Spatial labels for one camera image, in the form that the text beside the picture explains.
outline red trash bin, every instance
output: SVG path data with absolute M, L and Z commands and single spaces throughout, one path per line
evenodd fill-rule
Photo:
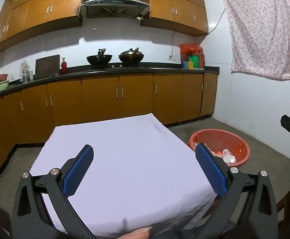
M 228 149 L 236 157 L 236 163 L 227 164 L 232 167 L 244 165 L 250 157 L 250 148 L 241 137 L 221 129 L 202 129 L 191 135 L 187 145 L 195 151 L 195 143 L 205 143 L 212 151 Z

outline concrete floor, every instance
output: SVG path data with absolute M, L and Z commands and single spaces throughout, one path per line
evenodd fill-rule
M 256 139 L 221 123 L 213 118 L 207 118 L 191 123 L 168 127 L 185 143 L 192 133 L 204 128 L 218 128 L 237 134 L 249 145 L 251 155 L 249 161 L 240 168 L 244 173 L 257 174 L 261 170 L 268 172 L 276 201 L 279 201 L 290 189 L 290 159 L 264 145 Z M 8 219 L 12 215 L 15 193 L 23 172 L 29 171 L 41 148 L 18 148 L 12 156 L 10 163 L 0 176 L 0 208 L 3 226 L 9 231 Z M 239 202 L 232 220 L 239 215 L 244 198 Z

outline white cloth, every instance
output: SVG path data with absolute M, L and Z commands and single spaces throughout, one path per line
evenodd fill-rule
M 97 237 L 118 237 L 140 227 L 153 231 L 191 228 L 216 194 L 195 153 L 153 114 L 59 126 L 30 172 L 47 174 L 74 158 L 85 144 L 93 162 L 71 205 Z M 64 231 L 49 197 L 44 202 L 57 229 Z

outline red bottle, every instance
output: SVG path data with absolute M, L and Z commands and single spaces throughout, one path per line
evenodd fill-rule
M 62 74 L 65 74 L 68 72 L 68 68 L 66 66 L 66 62 L 65 62 L 65 57 L 62 57 L 63 62 L 61 63 L 61 71 Z

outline black wok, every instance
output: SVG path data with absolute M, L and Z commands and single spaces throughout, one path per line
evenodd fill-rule
M 87 61 L 94 69 L 108 68 L 108 62 L 112 59 L 112 55 L 104 55 L 105 48 L 99 49 L 98 55 L 87 57 Z

